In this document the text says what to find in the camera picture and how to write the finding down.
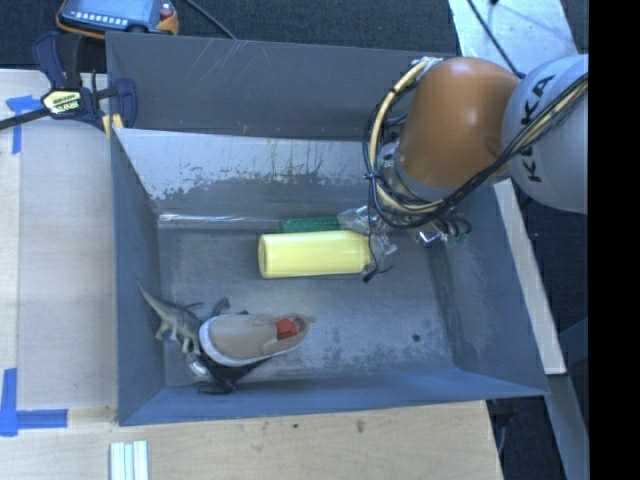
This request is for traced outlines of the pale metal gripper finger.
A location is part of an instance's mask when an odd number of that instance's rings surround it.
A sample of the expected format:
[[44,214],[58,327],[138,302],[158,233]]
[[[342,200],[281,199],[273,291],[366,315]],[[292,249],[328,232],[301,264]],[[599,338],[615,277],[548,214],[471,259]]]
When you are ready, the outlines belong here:
[[337,215],[337,221],[341,229],[360,234],[379,234],[383,231],[378,214],[370,206],[342,211]]
[[397,246],[385,233],[371,232],[368,237],[370,264],[368,274],[381,274],[393,267]]

